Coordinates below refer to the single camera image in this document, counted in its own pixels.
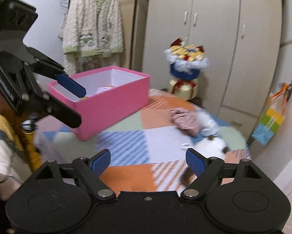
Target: wardrobe drawer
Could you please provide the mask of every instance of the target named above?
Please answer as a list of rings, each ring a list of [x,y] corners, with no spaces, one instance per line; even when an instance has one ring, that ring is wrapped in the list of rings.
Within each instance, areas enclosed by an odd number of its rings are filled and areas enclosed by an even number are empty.
[[[221,107],[218,117],[238,129],[246,139],[251,135],[257,121],[257,118],[225,107]]]

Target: blue gripper pad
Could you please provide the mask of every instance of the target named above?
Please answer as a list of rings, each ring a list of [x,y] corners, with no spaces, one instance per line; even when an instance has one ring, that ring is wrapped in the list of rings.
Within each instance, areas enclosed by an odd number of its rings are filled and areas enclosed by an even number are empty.
[[[86,95],[86,89],[66,74],[56,75],[57,82],[78,98]]]
[[[206,169],[205,162],[203,161],[203,159],[200,159],[190,150],[186,151],[186,162],[197,177],[200,176],[200,174],[203,173],[203,171]]]
[[[99,177],[110,165],[111,153],[108,149],[103,149],[89,160],[89,167]]]

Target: wardrobe door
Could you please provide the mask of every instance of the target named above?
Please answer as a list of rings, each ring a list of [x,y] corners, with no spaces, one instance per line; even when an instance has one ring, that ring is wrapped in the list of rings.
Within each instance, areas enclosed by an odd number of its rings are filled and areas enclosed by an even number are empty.
[[[281,0],[241,0],[236,54],[223,104],[258,116],[276,67]]]
[[[193,0],[190,44],[203,45],[210,66],[198,78],[198,96],[223,100],[236,44],[240,0]]]
[[[177,38],[188,36],[192,0],[149,0],[143,72],[151,75],[152,88],[166,88],[170,66],[164,55]]]

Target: bed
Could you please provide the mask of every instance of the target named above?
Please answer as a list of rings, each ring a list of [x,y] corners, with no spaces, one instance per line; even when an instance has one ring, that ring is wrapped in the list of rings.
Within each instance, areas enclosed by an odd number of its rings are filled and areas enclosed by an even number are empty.
[[[117,194],[120,191],[172,191],[184,186],[181,175],[187,168],[184,145],[195,145],[203,137],[183,134],[170,121],[169,110],[183,107],[205,111],[160,90],[149,91],[149,103],[98,135],[82,142],[70,129],[52,116],[38,122],[35,145],[43,161],[55,159],[69,163],[78,157],[92,157],[104,148],[111,151],[111,163],[100,178]],[[213,117],[220,136],[228,145],[225,162],[250,159],[242,134],[226,122]]]

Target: pink box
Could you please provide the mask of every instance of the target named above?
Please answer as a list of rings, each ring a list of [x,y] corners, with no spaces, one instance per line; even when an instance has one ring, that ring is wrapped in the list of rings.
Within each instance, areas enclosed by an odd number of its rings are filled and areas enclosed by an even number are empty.
[[[85,98],[78,98],[56,81],[48,84],[48,92],[81,115],[80,127],[73,129],[79,140],[87,140],[148,103],[150,76],[144,73],[110,66],[71,78],[86,88]]]

